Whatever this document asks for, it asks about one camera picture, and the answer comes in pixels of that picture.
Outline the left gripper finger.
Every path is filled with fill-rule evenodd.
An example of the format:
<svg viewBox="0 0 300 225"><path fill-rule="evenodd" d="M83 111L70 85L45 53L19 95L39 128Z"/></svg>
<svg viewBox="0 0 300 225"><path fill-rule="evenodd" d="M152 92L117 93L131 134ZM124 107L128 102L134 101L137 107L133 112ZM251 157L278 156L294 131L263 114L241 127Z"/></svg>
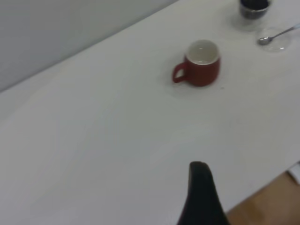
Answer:
<svg viewBox="0 0 300 225"><path fill-rule="evenodd" d="M179 225L228 225L213 175L204 162L189 164L188 191Z"/></svg>

